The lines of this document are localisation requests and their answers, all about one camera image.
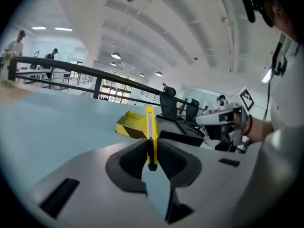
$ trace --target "vr headset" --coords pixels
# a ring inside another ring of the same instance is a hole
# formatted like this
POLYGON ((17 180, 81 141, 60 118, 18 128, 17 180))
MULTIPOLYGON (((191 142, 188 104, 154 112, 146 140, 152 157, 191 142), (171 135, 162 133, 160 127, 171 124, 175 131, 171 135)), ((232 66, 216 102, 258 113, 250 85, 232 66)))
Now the vr headset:
POLYGON ((273 27, 273 23, 266 14, 264 1, 265 0, 243 0, 248 20, 249 22, 254 23, 256 21, 255 12, 258 11, 265 20, 265 23, 269 27, 273 27))

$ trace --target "red wristband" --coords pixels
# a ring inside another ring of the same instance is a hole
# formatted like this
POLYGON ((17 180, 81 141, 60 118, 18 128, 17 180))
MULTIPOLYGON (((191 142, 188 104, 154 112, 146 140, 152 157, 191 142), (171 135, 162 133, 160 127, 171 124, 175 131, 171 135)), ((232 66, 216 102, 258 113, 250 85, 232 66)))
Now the red wristband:
POLYGON ((253 122, 252 115, 249 115, 249 119, 250 119, 249 128, 248 128, 247 132, 243 134, 244 136, 247 136, 248 134, 250 134, 250 131, 252 129, 252 122, 253 122))

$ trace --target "light blue table surface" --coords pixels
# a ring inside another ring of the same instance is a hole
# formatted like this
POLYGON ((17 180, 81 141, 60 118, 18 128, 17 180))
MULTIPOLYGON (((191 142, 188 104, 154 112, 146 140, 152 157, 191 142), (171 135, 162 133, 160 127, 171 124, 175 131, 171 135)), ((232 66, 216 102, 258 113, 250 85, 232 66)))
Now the light blue table surface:
MULTIPOLYGON (((73 157, 131 141, 115 133, 117 120, 128 110, 146 114, 145 107, 55 91, 33 93, 0 108, 0 157, 5 175, 27 193, 73 157)), ((170 183, 161 167, 151 173, 145 166, 142 180, 152 204, 165 216, 170 183)))

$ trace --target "yellow object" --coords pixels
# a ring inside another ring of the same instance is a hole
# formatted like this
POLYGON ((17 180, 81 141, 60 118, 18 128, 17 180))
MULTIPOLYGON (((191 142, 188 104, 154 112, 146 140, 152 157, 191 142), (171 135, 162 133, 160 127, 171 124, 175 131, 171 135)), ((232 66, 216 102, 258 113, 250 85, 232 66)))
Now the yellow object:
POLYGON ((157 168, 157 138, 159 134, 157 134, 157 123, 155 119, 154 108, 152 106, 147 106, 147 134, 148 134, 148 148, 147 148, 147 157, 148 157, 148 166, 152 171, 157 168))
POLYGON ((13 54, 9 51, 5 52, 4 55, 3 55, 3 60, 4 61, 9 61, 13 58, 13 54))
POLYGON ((115 132, 135 139, 149 138, 147 134, 147 118, 145 115, 128 111, 118 120, 115 132))

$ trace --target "robotic arm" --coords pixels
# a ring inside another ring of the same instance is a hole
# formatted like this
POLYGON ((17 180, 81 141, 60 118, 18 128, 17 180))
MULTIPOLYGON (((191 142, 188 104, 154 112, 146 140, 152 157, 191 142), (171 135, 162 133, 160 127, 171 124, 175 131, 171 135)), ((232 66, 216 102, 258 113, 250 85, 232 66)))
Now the robotic arm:
POLYGON ((195 118, 195 123, 205 127, 210 139, 224 140, 233 146, 238 146, 244 144, 242 141, 243 129, 246 127, 248 119, 248 114, 243 106, 231 103, 226 106, 225 110, 197 116, 195 118), (229 128, 226 130, 227 126, 233 123, 235 112, 241 114, 241 129, 229 128))

